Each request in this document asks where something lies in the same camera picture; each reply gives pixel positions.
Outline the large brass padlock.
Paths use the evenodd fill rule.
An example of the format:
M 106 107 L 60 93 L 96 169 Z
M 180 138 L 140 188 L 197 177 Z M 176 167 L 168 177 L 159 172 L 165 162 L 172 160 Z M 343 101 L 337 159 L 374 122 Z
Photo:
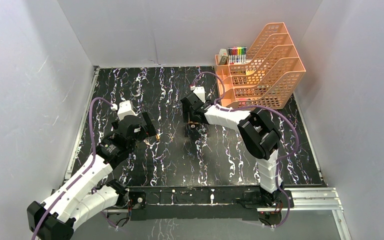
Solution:
M 189 127 L 190 127 L 191 129 L 195 129 L 195 128 L 198 126 L 198 123 L 195 123 L 195 122 L 189 122 L 188 125 L 189 125 Z

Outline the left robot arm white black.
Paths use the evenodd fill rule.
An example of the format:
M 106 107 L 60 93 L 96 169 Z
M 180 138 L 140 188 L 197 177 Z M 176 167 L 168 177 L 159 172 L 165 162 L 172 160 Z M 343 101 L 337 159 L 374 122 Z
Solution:
M 33 201 L 27 207 L 33 239 L 69 240 L 80 225 L 104 209 L 130 204 L 128 187 L 116 179 L 92 190 L 130 157 L 139 142 L 157 132 L 147 112 L 127 114 L 112 125 L 114 129 L 73 177 L 42 202 Z

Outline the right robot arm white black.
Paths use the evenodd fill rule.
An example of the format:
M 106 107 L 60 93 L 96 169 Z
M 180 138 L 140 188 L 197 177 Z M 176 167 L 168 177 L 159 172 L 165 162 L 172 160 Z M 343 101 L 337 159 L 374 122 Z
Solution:
M 274 207 L 281 200 L 282 179 L 278 170 L 280 132 L 262 108 L 239 110 L 202 101 L 195 93 L 181 99 L 185 122 L 220 125 L 238 132 L 247 151 L 256 159 L 260 177 L 259 204 Z

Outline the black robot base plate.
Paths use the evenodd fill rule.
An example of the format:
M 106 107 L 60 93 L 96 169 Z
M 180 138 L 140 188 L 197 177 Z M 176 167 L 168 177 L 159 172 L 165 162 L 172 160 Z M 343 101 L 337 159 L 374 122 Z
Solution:
M 293 207 L 290 192 L 268 193 L 258 185 L 134 186 L 134 221 L 156 219 L 240 219 L 277 225 Z

